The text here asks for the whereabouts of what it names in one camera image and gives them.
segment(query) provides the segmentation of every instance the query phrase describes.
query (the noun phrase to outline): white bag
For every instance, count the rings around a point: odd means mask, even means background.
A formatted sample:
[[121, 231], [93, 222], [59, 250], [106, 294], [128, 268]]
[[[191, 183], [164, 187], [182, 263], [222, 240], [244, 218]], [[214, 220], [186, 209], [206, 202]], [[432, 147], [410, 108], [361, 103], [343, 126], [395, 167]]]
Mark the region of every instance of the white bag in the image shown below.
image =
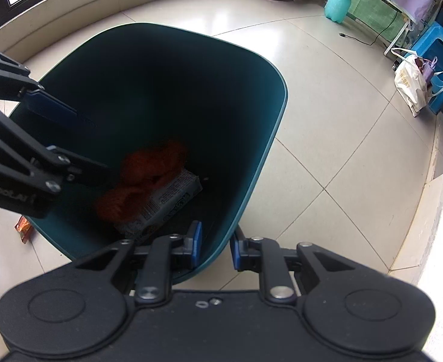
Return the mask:
[[[401, 50], [409, 53], [408, 57], [403, 57], [397, 54], [395, 50]], [[413, 116], [417, 117], [421, 109], [429, 103], [429, 100], [436, 95], [443, 92], [442, 88], [435, 94], [427, 90], [426, 80], [416, 65], [416, 58], [418, 55], [413, 50], [393, 48], [392, 54], [402, 59], [399, 67], [396, 69], [396, 79], [394, 80], [396, 88], [401, 94], [404, 101], [409, 106]], [[434, 76], [442, 74], [442, 72], [435, 72]]]

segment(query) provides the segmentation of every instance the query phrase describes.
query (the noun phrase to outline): tiled floor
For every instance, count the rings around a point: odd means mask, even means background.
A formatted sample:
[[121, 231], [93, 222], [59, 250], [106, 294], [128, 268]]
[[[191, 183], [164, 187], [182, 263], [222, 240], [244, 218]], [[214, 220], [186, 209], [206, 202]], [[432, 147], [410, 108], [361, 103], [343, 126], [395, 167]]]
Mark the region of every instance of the tiled floor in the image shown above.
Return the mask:
[[[96, 33], [153, 21], [252, 49], [285, 77], [288, 105], [241, 226], [283, 246], [309, 240], [387, 272], [409, 229], [426, 179], [435, 116], [413, 118], [394, 88], [392, 62], [340, 32], [372, 41], [350, 20], [323, 16], [316, 0], [161, 0], [64, 38], [27, 61], [39, 79]], [[15, 106], [0, 101], [7, 114]], [[17, 215], [0, 210], [0, 295], [67, 262], [42, 236], [23, 245]], [[227, 250], [183, 286], [256, 287]], [[0, 355], [5, 351], [0, 339]]]

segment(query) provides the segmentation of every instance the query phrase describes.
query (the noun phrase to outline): tile grout line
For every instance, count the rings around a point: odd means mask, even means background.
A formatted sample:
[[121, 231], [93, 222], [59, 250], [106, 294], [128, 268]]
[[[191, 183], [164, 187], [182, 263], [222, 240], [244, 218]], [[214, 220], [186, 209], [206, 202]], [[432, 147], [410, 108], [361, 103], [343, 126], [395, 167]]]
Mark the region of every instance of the tile grout line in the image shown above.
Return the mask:
[[134, 20], [132, 17], [128, 16], [124, 11], [121, 11], [121, 13], [122, 13], [125, 17], [127, 17], [129, 20], [131, 20], [133, 23], [137, 23], [136, 20]]
[[218, 289], [218, 291], [223, 290], [223, 288], [226, 287], [227, 285], [229, 285], [229, 284], [232, 282], [232, 280], [235, 280], [235, 278], [237, 278], [238, 275], [239, 275], [239, 274], [236, 274], [232, 279], [230, 279], [227, 283], [225, 283], [223, 286], [221, 286], [221, 287]]
[[280, 235], [278, 236], [278, 237], [276, 237], [275, 238], [275, 241], [276, 240], [278, 240], [284, 233], [285, 233], [285, 231], [287, 231], [288, 229], [289, 229], [289, 227], [290, 226], [292, 226], [296, 221], [297, 221], [297, 219], [298, 218], [300, 218], [302, 215], [303, 215], [303, 213], [312, 205], [312, 203], [317, 199], [317, 197], [318, 196], [320, 196], [321, 194], [322, 194], [322, 192], [323, 191], [325, 191], [325, 189], [323, 189], [322, 188], [322, 191], [320, 191], [320, 193], [319, 194], [317, 194], [317, 196], [315, 196], [315, 198], [312, 200], [312, 201], [310, 201], [310, 203], [309, 203], [309, 205], [307, 205], [304, 209], [303, 209], [303, 211], [298, 215], [298, 216], [296, 216], [295, 217], [295, 219], [293, 220], [293, 222], [291, 222], [281, 233], [280, 233]]
[[308, 171], [308, 169], [303, 165], [303, 163], [302, 162], [300, 162], [300, 160], [298, 160], [298, 158], [285, 146], [285, 144], [283, 144], [281, 141], [280, 141], [280, 139], [279, 138], [277, 138], [276, 136], [275, 136], [275, 140], [276, 141], [278, 141], [281, 145], [282, 145], [282, 147], [283, 148], [285, 148], [287, 151], [288, 151], [288, 153], [290, 154], [290, 155], [292, 155], [294, 158], [295, 158], [295, 160], [298, 162], [298, 163], [300, 163], [300, 165], [305, 169], [305, 171], [306, 172], [308, 172], [309, 174], [310, 174], [310, 176], [317, 182], [317, 184], [319, 184], [320, 185], [320, 187], [323, 189], [324, 187], [322, 186], [322, 184], [320, 183], [320, 182], [318, 182], [318, 180], [312, 175], [312, 173], [310, 172], [310, 171]]
[[292, 20], [292, 19], [303, 19], [304, 17], [318, 17], [318, 16], [324, 16], [322, 15], [307, 15], [307, 16], [295, 16], [295, 17], [284, 17], [284, 20]]
[[262, 24], [267, 24], [267, 23], [275, 23], [276, 21], [283, 21], [285, 19], [281, 18], [281, 19], [277, 19], [277, 20], [270, 20], [270, 21], [264, 21], [263, 23], [257, 23], [257, 24], [252, 24], [250, 26], [245, 26], [245, 27], [240, 27], [240, 28], [235, 28], [234, 30], [230, 30], [230, 31], [225, 31], [223, 33], [219, 33], [219, 34], [215, 34], [215, 35], [209, 35], [209, 37], [218, 37], [220, 35], [226, 34], [226, 33], [231, 33], [232, 31], [237, 31], [237, 30], [242, 30], [244, 28], [250, 28], [250, 27], [255, 27], [255, 26], [260, 26]]
[[339, 203], [337, 203], [335, 201], [335, 199], [331, 196], [331, 194], [329, 192], [327, 192], [325, 189], [324, 191], [329, 195], [329, 197], [334, 201], [335, 204], [337, 204], [337, 206], [340, 208], [340, 210], [345, 214], [345, 216], [348, 218], [348, 220], [350, 220], [350, 222], [355, 226], [355, 228], [357, 229], [357, 231], [363, 236], [363, 238], [367, 241], [367, 243], [369, 244], [369, 246], [372, 248], [372, 250], [375, 252], [375, 254], [377, 255], [377, 257], [379, 257], [379, 259], [382, 261], [382, 264], [384, 264], [384, 267], [387, 268], [387, 272], [390, 271], [389, 267], [386, 265], [385, 261], [382, 259], [382, 257], [379, 255], [379, 253], [377, 253], [377, 251], [374, 249], [374, 246], [372, 246], [372, 244], [369, 242], [369, 240], [366, 238], [366, 236], [364, 235], [363, 232], [360, 231], [360, 229], [357, 227], [357, 225], [353, 222], [352, 219], [350, 219], [349, 215], [347, 215], [347, 213], [343, 210], [343, 208], [340, 206]]
[[36, 247], [34, 246], [34, 244], [32, 243], [32, 241], [30, 240], [30, 238], [29, 238], [29, 242], [30, 242], [30, 245], [32, 245], [32, 249], [34, 250], [34, 253], [36, 254], [37, 261], [38, 261], [39, 264], [40, 264], [40, 268], [42, 269], [42, 272], [45, 273], [44, 266], [43, 266], [42, 263], [40, 262], [39, 255], [37, 254]]
[[[432, 153], [432, 148], [429, 148], [429, 147], [427, 146], [426, 142], [421, 138], [421, 135], [420, 135], [419, 133], [417, 133], [417, 131], [414, 129], [414, 127], [409, 123], [409, 121], [406, 120], [406, 118], [405, 118], [405, 117], [402, 115], [402, 113], [397, 109], [397, 107], [395, 107], [395, 106], [392, 104], [391, 101], [389, 101], [389, 103], [391, 104], [391, 106], [392, 106], [394, 109], [397, 110], [397, 112], [401, 115], [401, 117], [404, 119], [404, 121], [407, 122], [407, 123], [409, 124], [409, 126], [412, 128], [412, 130], [415, 131], [415, 133], [416, 133], [416, 135], [418, 136], [418, 138], [421, 139], [421, 141], [424, 143], [424, 145], [426, 146], [426, 148], [427, 148], [429, 151], [431, 151], [431, 153]], [[436, 126], [436, 121], [434, 121], [434, 133], [435, 133], [435, 126]]]
[[389, 106], [389, 102], [387, 103], [387, 105], [385, 105], [384, 110], [382, 111], [382, 113], [380, 113], [379, 117], [377, 117], [377, 119], [375, 120], [374, 124], [370, 127], [369, 131], [365, 134], [364, 138], [362, 139], [362, 141], [359, 143], [359, 145], [356, 147], [355, 150], [353, 150], [353, 152], [350, 154], [349, 158], [344, 162], [344, 164], [342, 165], [342, 167], [339, 169], [338, 172], [335, 173], [335, 175], [331, 178], [331, 180], [328, 182], [328, 184], [326, 184], [326, 186], [324, 187], [324, 189], [327, 188], [327, 186], [329, 186], [331, 184], [331, 182], [334, 180], [334, 178], [340, 173], [340, 171], [344, 168], [344, 166], [349, 162], [350, 158], [352, 158], [352, 156], [356, 153], [356, 151], [359, 149], [359, 147], [362, 145], [362, 143], [364, 142], [364, 140], [367, 138], [367, 136], [369, 136], [369, 133], [372, 131], [372, 129], [374, 129], [375, 124], [377, 124], [377, 121], [379, 121], [379, 119], [382, 117], [382, 114], [384, 114], [386, 108]]
[[328, 46], [326, 46], [324, 43], [322, 43], [320, 40], [318, 40], [317, 38], [315, 38], [314, 36], [312, 36], [311, 34], [309, 34], [308, 32], [306, 32], [304, 29], [298, 27], [296, 24], [293, 24], [290, 20], [292, 19], [285, 19], [286, 21], [288, 21], [292, 26], [298, 28], [300, 31], [303, 31], [305, 34], [307, 34], [309, 37], [313, 38], [314, 40], [316, 40], [318, 43], [320, 43], [321, 45], [323, 45], [325, 48], [329, 49], [332, 53], [334, 53], [337, 57], [339, 57], [342, 61], [344, 61], [348, 66], [350, 66], [354, 71], [356, 71], [367, 83], [369, 83], [372, 87], [374, 87], [375, 91], [377, 91], [382, 98], [384, 98], [387, 102], [390, 102], [389, 99], [387, 99], [385, 97], [385, 95], [383, 93], [381, 93], [379, 91], [379, 89], [374, 86], [372, 84], [372, 82], [370, 82], [367, 78], [365, 78], [357, 69], [355, 69], [355, 67], [352, 66], [352, 64], [349, 64], [346, 60], [344, 60], [342, 57], [340, 57], [340, 55], [338, 55], [336, 52], [334, 52], [334, 50], [332, 50], [331, 48], [329, 48]]
[[397, 269], [390, 269], [389, 272], [397, 272], [397, 271], [402, 271], [403, 269], [411, 269], [411, 268], [418, 268], [421, 265], [412, 265], [410, 267], [404, 267], [404, 268], [397, 268]]

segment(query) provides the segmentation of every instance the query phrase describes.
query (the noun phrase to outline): cardboard box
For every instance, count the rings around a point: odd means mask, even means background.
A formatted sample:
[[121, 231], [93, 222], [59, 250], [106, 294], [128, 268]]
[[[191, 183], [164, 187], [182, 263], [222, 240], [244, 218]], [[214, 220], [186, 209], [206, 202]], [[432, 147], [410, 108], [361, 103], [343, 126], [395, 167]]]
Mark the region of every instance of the cardboard box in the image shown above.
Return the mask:
[[174, 180], [151, 195], [135, 220], [115, 227], [125, 238], [142, 244], [202, 189], [200, 179], [183, 169]]

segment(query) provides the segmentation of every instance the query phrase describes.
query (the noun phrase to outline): orange packet on floor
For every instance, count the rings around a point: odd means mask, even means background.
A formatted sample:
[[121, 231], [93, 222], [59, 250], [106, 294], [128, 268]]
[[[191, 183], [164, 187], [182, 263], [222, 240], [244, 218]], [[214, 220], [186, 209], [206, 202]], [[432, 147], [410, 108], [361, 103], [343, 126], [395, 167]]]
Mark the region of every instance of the orange packet on floor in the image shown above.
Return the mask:
[[21, 216], [17, 224], [15, 225], [15, 229], [20, 234], [20, 239], [24, 244], [29, 241], [30, 234], [34, 230], [34, 227], [30, 224], [30, 222], [24, 217]]

